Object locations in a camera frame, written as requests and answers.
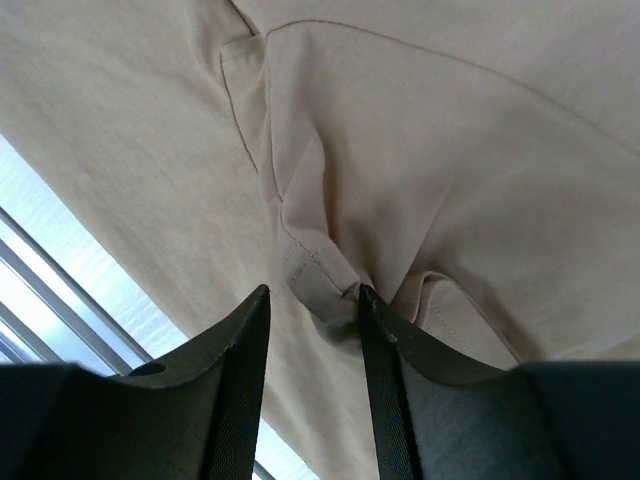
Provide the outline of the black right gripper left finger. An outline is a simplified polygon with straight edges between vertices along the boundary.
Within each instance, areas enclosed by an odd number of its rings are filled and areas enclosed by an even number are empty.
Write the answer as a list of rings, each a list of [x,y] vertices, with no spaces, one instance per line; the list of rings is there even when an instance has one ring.
[[[76,364],[1,369],[5,479],[248,479],[260,422],[270,294],[126,375]]]

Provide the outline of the beige t shirt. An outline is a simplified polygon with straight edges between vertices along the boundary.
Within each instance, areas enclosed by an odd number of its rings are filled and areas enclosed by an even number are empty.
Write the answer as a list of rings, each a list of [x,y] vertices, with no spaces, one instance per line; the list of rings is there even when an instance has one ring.
[[[322,479],[378,475],[361,285],[496,367],[639,356],[635,1],[5,1],[1,131],[186,334],[269,285]]]

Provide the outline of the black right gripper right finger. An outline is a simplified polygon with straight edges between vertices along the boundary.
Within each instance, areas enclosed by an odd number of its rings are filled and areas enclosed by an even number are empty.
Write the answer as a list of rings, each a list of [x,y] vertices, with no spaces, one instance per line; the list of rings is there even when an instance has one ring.
[[[369,286],[357,307],[383,479],[635,479],[639,365],[501,370],[402,319]]]

